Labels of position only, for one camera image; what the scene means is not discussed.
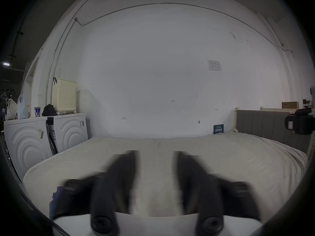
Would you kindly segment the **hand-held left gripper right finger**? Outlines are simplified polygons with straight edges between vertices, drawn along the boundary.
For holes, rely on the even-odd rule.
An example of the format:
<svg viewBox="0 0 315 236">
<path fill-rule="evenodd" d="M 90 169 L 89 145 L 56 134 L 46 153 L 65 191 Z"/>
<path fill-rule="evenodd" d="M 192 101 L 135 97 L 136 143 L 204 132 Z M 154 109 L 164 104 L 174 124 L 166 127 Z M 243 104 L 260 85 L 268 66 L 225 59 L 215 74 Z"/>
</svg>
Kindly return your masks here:
<svg viewBox="0 0 315 236">
<path fill-rule="evenodd" d="M 195 156 L 175 152 L 176 175 L 184 215 L 196 215 L 195 235 L 253 234 L 262 226 L 252 189 L 209 174 Z"/>
</svg>

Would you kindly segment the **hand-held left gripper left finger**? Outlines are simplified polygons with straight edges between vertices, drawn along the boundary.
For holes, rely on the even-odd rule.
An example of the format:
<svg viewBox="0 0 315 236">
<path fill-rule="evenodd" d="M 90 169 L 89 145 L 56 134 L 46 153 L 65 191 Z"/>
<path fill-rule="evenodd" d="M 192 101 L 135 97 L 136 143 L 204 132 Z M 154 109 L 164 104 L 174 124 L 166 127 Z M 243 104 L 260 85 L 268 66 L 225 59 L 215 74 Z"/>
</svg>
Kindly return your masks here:
<svg viewBox="0 0 315 236">
<path fill-rule="evenodd" d="M 93 233 L 118 236 L 120 229 L 115 213 L 130 213 L 138 153 L 130 150 L 117 155 L 104 172 L 66 180 L 53 194 L 50 219 L 89 214 Z"/>
</svg>

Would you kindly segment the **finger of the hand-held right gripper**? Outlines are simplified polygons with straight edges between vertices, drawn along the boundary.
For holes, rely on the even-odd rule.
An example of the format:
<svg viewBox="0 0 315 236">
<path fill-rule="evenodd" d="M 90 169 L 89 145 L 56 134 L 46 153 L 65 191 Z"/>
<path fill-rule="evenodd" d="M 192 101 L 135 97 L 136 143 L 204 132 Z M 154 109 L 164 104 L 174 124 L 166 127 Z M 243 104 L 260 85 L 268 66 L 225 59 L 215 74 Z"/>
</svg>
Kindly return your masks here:
<svg viewBox="0 0 315 236">
<path fill-rule="evenodd" d="M 310 135 L 315 130 L 315 112 L 313 108 L 302 108 L 289 114 L 284 120 L 285 128 L 298 135 Z"/>
</svg>

